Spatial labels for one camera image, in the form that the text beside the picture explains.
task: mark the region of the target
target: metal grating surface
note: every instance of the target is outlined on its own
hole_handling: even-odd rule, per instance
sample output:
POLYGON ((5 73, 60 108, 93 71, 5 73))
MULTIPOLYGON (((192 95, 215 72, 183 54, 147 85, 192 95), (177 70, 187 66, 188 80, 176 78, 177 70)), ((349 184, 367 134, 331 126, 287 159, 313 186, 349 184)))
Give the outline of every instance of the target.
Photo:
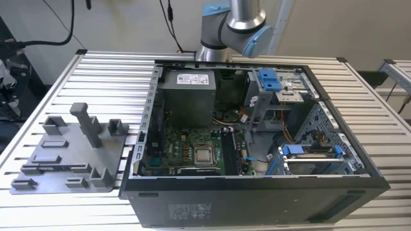
MULTIPOLYGON (((9 183, 38 143, 40 123, 48 115, 75 121, 68 113, 73 102, 89 105, 91 115, 101 122, 120 118, 131 123, 123 150, 116 185, 120 185, 125 157, 136 142, 140 115, 155 59, 192 59, 184 54, 93 52, 76 56, 40 106, 0 155, 0 228, 12 230, 148 230, 139 225, 128 201, 111 193, 10 195, 9 183)), ((335 226, 275 228, 216 227, 195 230, 411 230, 411 128, 371 91, 349 65, 335 58, 261 56, 253 60, 233 57, 235 62, 307 64, 325 87, 365 151, 379 167, 391 190, 356 210, 335 226)))

